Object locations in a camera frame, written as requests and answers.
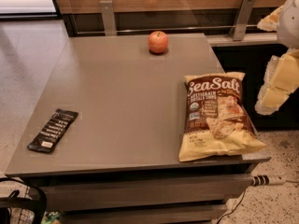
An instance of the red apple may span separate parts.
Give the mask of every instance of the red apple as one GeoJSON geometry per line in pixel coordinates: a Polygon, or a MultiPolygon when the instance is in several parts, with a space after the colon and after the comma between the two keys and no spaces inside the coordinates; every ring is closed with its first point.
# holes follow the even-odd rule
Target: red apple
{"type": "Polygon", "coordinates": [[[166,51],[168,46],[168,36],[161,31],[152,32],[149,35],[149,50],[153,53],[161,54],[166,51]]]}

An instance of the speckled floor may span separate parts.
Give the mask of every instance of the speckled floor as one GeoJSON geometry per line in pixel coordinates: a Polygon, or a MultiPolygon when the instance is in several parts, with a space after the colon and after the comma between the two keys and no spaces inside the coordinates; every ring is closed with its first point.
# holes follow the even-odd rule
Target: speckled floor
{"type": "MultiPolygon", "coordinates": [[[[62,21],[0,22],[0,176],[67,39],[62,21]]],[[[259,138],[268,145],[272,159],[259,164],[252,174],[299,180],[299,131],[262,132],[259,138]]],[[[1,185],[0,196],[14,188],[1,185]]],[[[228,207],[234,208],[238,201],[229,201],[228,207]]],[[[249,187],[243,202],[221,223],[297,224],[299,184],[249,187]]]]}

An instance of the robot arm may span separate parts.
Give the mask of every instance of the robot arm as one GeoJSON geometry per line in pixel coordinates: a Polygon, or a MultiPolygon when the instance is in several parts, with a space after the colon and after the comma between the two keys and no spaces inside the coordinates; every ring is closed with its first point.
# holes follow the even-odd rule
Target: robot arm
{"type": "Polygon", "coordinates": [[[299,0],[287,0],[278,19],[278,41],[287,48],[299,49],[299,0]]]}
{"type": "MultiPolygon", "coordinates": [[[[279,13],[278,22],[271,20],[272,26],[267,28],[273,28],[274,23],[275,29],[272,31],[277,31],[278,42],[289,50],[281,58],[272,57],[267,65],[264,84],[255,105],[256,112],[261,115],[271,115],[278,111],[299,87],[299,0],[287,0],[276,11],[279,13]]],[[[268,20],[261,21],[260,27],[264,27],[268,20]]]]}

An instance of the sea salt chips bag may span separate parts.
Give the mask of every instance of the sea salt chips bag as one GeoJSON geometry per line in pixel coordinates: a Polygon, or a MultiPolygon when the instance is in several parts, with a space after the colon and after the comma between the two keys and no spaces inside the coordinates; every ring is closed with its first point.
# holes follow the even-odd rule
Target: sea salt chips bag
{"type": "Polygon", "coordinates": [[[265,148],[242,105],[244,73],[185,77],[187,105],[179,161],[240,155],[265,148]]]}

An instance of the cabinet drawer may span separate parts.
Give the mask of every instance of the cabinet drawer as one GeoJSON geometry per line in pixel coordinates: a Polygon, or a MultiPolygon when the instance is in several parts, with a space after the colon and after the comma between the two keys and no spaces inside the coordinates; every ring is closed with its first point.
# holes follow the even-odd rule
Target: cabinet drawer
{"type": "Polygon", "coordinates": [[[62,216],[64,224],[160,224],[207,221],[217,219],[226,211],[225,205],[181,206],[62,216]]]}
{"type": "Polygon", "coordinates": [[[49,211],[77,211],[227,200],[249,186],[249,175],[212,175],[43,187],[49,211]]]}

